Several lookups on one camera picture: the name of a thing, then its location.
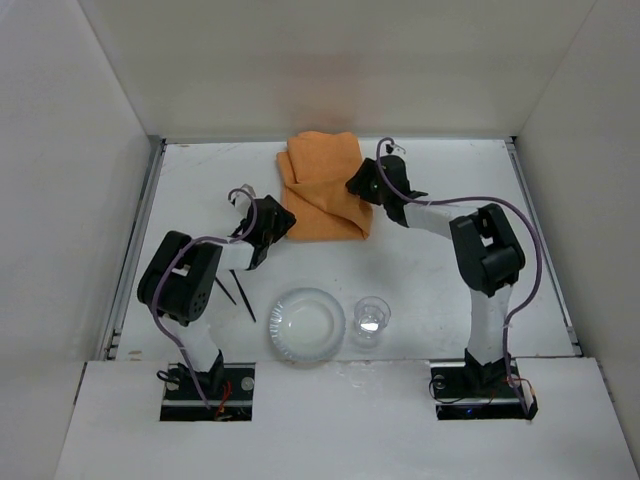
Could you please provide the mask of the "orange cloth napkin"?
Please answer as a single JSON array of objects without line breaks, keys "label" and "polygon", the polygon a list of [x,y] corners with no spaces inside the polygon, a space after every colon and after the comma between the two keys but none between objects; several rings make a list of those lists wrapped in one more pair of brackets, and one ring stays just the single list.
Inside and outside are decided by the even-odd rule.
[{"label": "orange cloth napkin", "polygon": [[296,218],[289,239],[324,242],[370,236],[372,207],[346,188],[363,162],[354,134],[302,132],[287,140],[276,162],[283,181],[282,204]]}]

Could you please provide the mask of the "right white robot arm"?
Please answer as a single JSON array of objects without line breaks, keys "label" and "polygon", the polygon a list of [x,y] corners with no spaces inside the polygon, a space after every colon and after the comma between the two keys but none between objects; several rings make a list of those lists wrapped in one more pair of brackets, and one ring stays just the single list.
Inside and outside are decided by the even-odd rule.
[{"label": "right white robot arm", "polygon": [[494,197],[453,202],[429,201],[410,188],[404,160],[385,155],[367,158],[347,191],[384,208],[387,217],[452,242],[459,274],[470,290],[471,331],[464,352],[462,381],[473,392],[488,389],[507,376],[504,324],[513,285],[526,259],[504,213],[506,202]]}]

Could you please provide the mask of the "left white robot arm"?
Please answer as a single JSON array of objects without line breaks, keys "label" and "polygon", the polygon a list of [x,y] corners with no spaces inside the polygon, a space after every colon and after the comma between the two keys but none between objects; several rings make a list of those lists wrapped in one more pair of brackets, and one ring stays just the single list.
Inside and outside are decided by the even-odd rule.
[{"label": "left white robot arm", "polygon": [[193,388],[208,401],[223,382],[224,357],[200,317],[221,273],[257,269],[270,247],[296,224],[295,215],[274,197],[257,198],[245,185],[232,189],[228,201],[242,215],[227,237],[193,238],[168,232],[137,287],[137,299],[152,315],[160,332],[171,340],[182,361],[167,380]]}]

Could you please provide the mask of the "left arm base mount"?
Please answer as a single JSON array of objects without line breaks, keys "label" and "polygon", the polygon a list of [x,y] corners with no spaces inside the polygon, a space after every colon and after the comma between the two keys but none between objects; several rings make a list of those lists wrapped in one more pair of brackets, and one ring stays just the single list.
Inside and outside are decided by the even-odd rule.
[{"label": "left arm base mount", "polygon": [[248,422],[252,420],[256,365],[225,364],[216,385],[200,386],[206,395],[204,404],[187,368],[170,364],[158,370],[156,378],[164,383],[159,419],[162,422]]}]

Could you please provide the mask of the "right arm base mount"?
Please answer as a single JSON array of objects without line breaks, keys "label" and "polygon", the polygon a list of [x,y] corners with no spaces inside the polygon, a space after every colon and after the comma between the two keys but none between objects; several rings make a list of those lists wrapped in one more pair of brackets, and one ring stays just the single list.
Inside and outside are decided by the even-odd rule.
[{"label": "right arm base mount", "polygon": [[511,379],[498,374],[484,386],[473,386],[465,377],[463,362],[430,364],[428,389],[440,421],[527,420],[535,418],[539,405],[531,382],[511,363]]}]

